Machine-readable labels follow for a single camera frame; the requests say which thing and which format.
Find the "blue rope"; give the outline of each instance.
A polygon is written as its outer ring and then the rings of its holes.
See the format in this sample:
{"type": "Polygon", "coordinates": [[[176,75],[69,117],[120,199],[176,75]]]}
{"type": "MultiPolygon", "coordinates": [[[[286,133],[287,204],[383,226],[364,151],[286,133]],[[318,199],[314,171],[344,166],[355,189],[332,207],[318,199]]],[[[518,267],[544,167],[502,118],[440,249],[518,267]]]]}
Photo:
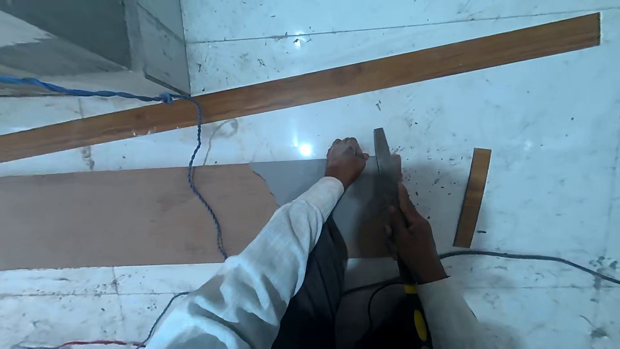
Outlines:
{"type": "Polygon", "coordinates": [[[90,96],[112,97],[112,96],[118,96],[118,97],[124,97],[124,98],[139,99],[140,101],[144,101],[144,102],[163,102],[165,104],[172,104],[172,102],[174,102],[175,99],[184,99],[186,101],[194,103],[194,105],[196,106],[196,109],[198,110],[198,145],[196,146],[196,149],[194,149],[194,151],[192,153],[192,157],[190,159],[190,163],[188,165],[187,181],[189,182],[190,189],[192,190],[192,192],[194,194],[196,194],[196,196],[198,196],[198,200],[200,200],[200,202],[202,202],[202,204],[206,207],[206,209],[211,214],[211,218],[213,219],[213,223],[215,223],[216,238],[217,238],[217,242],[218,242],[218,250],[222,254],[222,257],[224,257],[224,260],[226,260],[228,258],[228,255],[226,254],[226,250],[224,249],[224,244],[222,242],[222,229],[219,226],[218,218],[215,216],[215,212],[213,212],[213,209],[206,202],[205,198],[202,197],[200,192],[198,192],[198,189],[196,189],[196,186],[194,185],[194,182],[193,182],[193,169],[194,169],[193,162],[194,162],[194,159],[196,158],[196,154],[198,153],[198,151],[200,149],[200,146],[202,145],[202,141],[200,140],[200,133],[202,131],[201,130],[201,126],[202,126],[202,108],[200,107],[200,105],[193,98],[188,97],[188,96],[183,96],[181,94],[170,94],[170,93],[162,93],[162,94],[160,94],[159,96],[156,96],[156,97],[147,97],[147,96],[137,96],[135,94],[131,94],[131,93],[127,93],[127,92],[86,91],[86,90],[83,90],[83,89],[69,89],[69,88],[64,88],[62,86],[58,86],[58,85],[54,85],[54,84],[44,83],[43,81],[37,80],[35,78],[18,79],[18,78],[12,78],[10,76],[4,76],[4,75],[0,75],[0,83],[5,83],[5,84],[27,84],[27,85],[32,85],[32,86],[39,86],[41,88],[47,89],[47,90],[52,91],[52,92],[68,94],[70,96],[77,96],[77,97],[90,97],[90,96]]]}

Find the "person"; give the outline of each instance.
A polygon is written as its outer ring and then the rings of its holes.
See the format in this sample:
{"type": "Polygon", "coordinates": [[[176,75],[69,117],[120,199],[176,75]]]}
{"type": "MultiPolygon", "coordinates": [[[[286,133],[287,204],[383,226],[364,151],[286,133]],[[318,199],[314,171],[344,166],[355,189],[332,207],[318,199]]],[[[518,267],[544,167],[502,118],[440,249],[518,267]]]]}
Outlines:
{"type": "MultiPolygon", "coordinates": [[[[335,348],[346,252],[330,213],[367,159],[355,138],[334,141],[325,176],[280,207],[245,250],[166,314],[147,348],[335,348]]],[[[410,293],[417,293],[432,336],[408,347],[479,348],[479,323],[446,275],[431,226],[402,183],[386,232],[390,251],[417,279],[410,293]]],[[[419,326],[418,314],[404,316],[419,326]]],[[[359,346],[396,338],[381,329],[359,346]]]]}

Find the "white sleeve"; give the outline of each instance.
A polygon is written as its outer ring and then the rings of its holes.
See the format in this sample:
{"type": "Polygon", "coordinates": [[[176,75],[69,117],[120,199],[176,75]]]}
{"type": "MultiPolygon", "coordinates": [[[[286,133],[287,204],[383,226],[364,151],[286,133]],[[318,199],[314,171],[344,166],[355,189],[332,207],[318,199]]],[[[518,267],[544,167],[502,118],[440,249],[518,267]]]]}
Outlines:
{"type": "Polygon", "coordinates": [[[243,252],[169,311],[147,348],[270,348],[343,192],[339,180],[324,177],[279,208],[243,252]]]}
{"type": "Polygon", "coordinates": [[[481,328],[450,278],[417,286],[436,349],[481,348],[481,328]]]}

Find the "hand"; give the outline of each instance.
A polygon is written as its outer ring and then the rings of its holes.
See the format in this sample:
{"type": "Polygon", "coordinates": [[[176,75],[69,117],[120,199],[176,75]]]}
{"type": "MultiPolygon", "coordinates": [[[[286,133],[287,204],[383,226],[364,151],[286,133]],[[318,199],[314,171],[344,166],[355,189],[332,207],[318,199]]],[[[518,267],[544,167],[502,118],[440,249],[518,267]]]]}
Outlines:
{"type": "Polygon", "coordinates": [[[363,153],[355,138],[335,140],[327,151],[325,177],[337,178],[345,190],[360,176],[368,154],[363,153]]]}
{"type": "Polygon", "coordinates": [[[399,256],[420,284],[447,278],[437,255],[430,223],[415,209],[402,183],[398,184],[398,200],[399,208],[389,207],[389,224],[386,225],[392,257],[399,256]]]}

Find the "wooden strip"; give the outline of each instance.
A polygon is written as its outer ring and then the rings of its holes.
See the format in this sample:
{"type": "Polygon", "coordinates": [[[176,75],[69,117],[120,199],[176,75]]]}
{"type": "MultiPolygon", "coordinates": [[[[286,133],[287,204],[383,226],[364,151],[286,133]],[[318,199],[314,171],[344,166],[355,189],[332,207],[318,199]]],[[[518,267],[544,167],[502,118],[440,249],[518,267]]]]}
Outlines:
{"type": "Polygon", "coordinates": [[[465,190],[465,198],[461,208],[461,216],[456,227],[456,236],[454,236],[453,246],[455,247],[469,248],[471,246],[471,240],[476,230],[476,222],[478,221],[478,213],[482,204],[484,186],[487,182],[490,161],[491,149],[474,149],[467,189],[465,190]]]}
{"type": "MultiPolygon", "coordinates": [[[[600,44],[600,14],[196,97],[204,122],[465,73],[600,44]]],[[[192,103],[156,104],[0,136],[0,162],[193,126],[192,103]]]]}

